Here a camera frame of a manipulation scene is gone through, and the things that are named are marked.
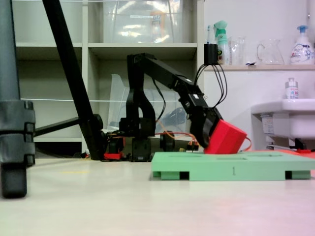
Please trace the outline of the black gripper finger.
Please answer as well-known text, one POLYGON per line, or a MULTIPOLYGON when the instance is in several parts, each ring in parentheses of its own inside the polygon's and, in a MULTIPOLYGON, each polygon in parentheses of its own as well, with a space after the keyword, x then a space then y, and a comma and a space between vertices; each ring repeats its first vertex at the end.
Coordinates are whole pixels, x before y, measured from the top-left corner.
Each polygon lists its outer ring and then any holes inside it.
POLYGON ((203 148, 209 146, 210 133, 214 125, 210 110, 197 110, 190 114, 190 132, 203 148))
POLYGON ((214 129, 216 128, 218 122, 220 119, 222 119, 222 116, 218 109, 216 107, 210 108, 208 111, 207 118, 210 122, 210 130, 209 130, 209 136, 211 137, 214 129))

